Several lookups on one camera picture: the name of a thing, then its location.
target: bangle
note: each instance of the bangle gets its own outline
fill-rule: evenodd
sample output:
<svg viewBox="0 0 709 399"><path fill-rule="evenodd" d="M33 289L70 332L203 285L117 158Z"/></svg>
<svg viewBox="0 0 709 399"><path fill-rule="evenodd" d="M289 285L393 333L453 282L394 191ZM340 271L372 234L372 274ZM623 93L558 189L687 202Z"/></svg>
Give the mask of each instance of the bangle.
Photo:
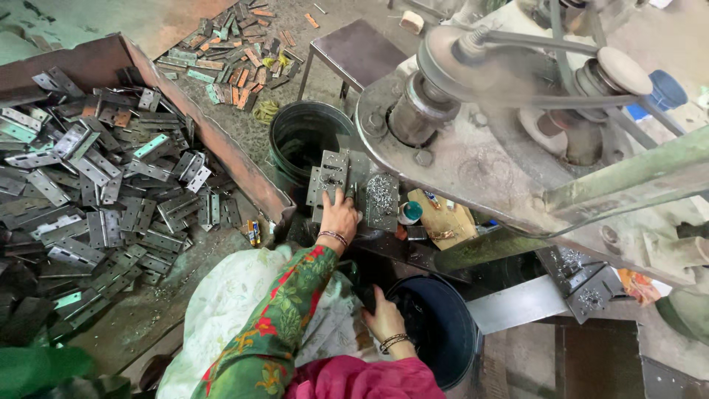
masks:
<svg viewBox="0 0 709 399"><path fill-rule="evenodd" d="M335 233L334 231L321 231L318 234L318 237L319 236L333 237L334 239L337 239L339 242L341 242L342 245L345 246L345 248L347 248L347 240L345 240L345 237L343 237L342 235L340 235L338 233Z"/></svg>
<svg viewBox="0 0 709 399"><path fill-rule="evenodd" d="M388 355L389 354L389 347L394 345L395 343L401 342L401 341L411 342L411 339L406 334L393 335L393 336L385 339L384 342L382 342L381 345L379 345L379 350L383 354Z"/></svg>

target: pile of hinges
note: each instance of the pile of hinges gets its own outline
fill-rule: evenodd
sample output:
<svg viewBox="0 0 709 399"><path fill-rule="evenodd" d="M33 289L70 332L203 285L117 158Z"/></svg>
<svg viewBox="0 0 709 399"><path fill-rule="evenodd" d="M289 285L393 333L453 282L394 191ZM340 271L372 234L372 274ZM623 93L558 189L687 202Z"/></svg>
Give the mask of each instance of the pile of hinges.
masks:
<svg viewBox="0 0 709 399"><path fill-rule="evenodd" d="M177 71L207 82L214 104L251 111L258 92L287 83L303 64L292 50L296 42L289 31L267 38L265 28L276 14L256 1L241 0L213 20L202 18L196 31L155 64L170 79L177 79ZM270 67L263 64L265 57L275 59Z"/></svg>
<svg viewBox="0 0 709 399"><path fill-rule="evenodd" d="M0 104L1 343L68 337L136 278L158 284L188 226L241 226L192 118L134 67L118 77L86 94L54 67Z"/></svg>

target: dusty machine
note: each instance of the dusty machine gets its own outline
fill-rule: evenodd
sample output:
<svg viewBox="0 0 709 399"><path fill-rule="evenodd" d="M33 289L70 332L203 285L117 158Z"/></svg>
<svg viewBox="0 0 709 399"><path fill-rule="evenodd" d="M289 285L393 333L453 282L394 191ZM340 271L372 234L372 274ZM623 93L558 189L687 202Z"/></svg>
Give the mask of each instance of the dusty machine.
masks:
<svg viewBox="0 0 709 399"><path fill-rule="evenodd" d="M508 23L513 13L535 24L513 1L503 18L431 29L359 99L359 137L379 168L505 227L436 253L430 267L559 244L709 293L709 243L677 234L708 220L709 128L686 133L644 100L647 72L605 44L592 3L544 4L551 37ZM592 40L564 38L562 9L577 6ZM657 143L641 130L623 111L636 102L677 138Z"/></svg>

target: green floral sleeve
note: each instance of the green floral sleeve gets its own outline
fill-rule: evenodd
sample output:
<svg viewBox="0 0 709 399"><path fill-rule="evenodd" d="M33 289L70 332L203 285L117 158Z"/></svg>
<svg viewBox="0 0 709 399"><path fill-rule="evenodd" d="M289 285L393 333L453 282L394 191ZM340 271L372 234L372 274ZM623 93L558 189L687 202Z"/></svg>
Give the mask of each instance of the green floral sleeve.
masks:
<svg viewBox="0 0 709 399"><path fill-rule="evenodd" d="M303 331L336 265L337 254L325 246L298 251L192 398L280 398L293 378Z"/></svg>

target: black bucket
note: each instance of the black bucket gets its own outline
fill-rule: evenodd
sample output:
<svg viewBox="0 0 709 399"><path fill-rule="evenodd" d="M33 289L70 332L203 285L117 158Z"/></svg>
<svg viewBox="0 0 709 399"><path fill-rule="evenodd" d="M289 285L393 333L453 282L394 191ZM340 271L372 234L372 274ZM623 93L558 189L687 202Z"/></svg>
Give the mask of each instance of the black bucket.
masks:
<svg viewBox="0 0 709 399"><path fill-rule="evenodd" d="M404 316L406 333L442 390L458 385L473 368L478 378L483 336L460 294L435 275L399 280L386 299Z"/></svg>
<svg viewBox="0 0 709 399"><path fill-rule="evenodd" d="M269 127L276 187L304 207L312 167L320 166L324 150L340 150L336 135L354 133L347 116L323 102L298 101L279 109Z"/></svg>

